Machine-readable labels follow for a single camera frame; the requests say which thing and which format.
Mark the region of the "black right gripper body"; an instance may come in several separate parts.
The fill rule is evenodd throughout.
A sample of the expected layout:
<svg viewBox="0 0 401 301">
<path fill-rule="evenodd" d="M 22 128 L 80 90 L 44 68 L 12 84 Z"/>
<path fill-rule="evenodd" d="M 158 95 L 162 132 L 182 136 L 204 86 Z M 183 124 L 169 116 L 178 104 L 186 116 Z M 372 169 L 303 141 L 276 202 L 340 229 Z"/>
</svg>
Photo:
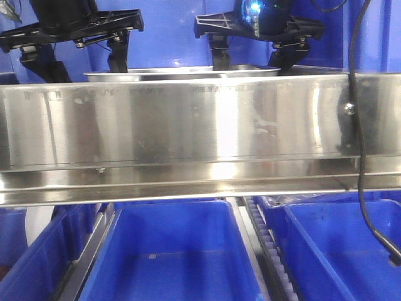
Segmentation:
<svg viewBox="0 0 401 301">
<path fill-rule="evenodd" d="M 204 35 L 241 36 L 260 41 L 320 39 L 325 32 L 319 20 L 293 16 L 293 1 L 236 1 L 232 11 L 198 15 L 196 38 Z"/>
</svg>

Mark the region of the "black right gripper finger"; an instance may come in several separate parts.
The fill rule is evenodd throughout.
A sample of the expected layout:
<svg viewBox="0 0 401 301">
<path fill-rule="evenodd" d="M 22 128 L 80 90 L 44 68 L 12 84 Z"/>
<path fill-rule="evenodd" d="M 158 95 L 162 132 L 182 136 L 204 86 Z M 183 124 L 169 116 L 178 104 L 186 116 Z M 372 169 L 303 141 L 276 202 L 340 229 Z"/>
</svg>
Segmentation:
<svg viewBox="0 0 401 301">
<path fill-rule="evenodd" d="M 210 34 L 209 48 L 212 55 L 213 70 L 228 70 L 231 63 L 226 35 Z"/>
<path fill-rule="evenodd" d="M 305 58 L 310 46 L 307 41 L 287 41 L 274 42 L 273 52 L 269 57 L 268 66 L 279 68 L 281 73 L 284 73 L 292 68 L 297 62 Z"/>
</svg>

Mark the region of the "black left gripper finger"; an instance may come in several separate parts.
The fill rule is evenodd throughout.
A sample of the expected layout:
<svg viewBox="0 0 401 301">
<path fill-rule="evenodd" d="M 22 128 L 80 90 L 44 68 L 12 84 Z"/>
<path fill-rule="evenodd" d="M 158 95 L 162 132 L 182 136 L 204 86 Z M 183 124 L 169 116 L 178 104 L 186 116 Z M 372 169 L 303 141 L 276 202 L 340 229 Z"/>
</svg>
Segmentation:
<svg viewBox="0 0 401 301">
<path fill-rule="evenodd" d="M 121 31 L 116 36 L 107 41 L 107 46 L 111 49 L 108 56 L 108 65 L 112 73 L 127 73 L 128 44 L 130 33 Z"/>
<path fill-rule="evenodd" d="M 46 83 L 72 82 L 64 63 L 56 59 L 52 45 L 24 46 L 20 51 L 21 64 Z"/>
</svg>

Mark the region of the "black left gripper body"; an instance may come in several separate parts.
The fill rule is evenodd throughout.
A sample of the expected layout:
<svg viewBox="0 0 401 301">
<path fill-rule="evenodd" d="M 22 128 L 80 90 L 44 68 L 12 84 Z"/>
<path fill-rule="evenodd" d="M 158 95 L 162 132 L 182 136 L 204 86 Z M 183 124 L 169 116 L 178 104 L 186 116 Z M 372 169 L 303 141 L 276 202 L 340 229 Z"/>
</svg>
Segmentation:
<svg viewBox="0 0 401 301">
<path fill-rule="evenodd" d="M 143 31 L 141 10 L 100 11 L 95 1 L 30 1 L 38 22 L 1 33 L 1 49 L 74 41 L 84 48 L 105 40 L 121 41 Z"/>
</svg>

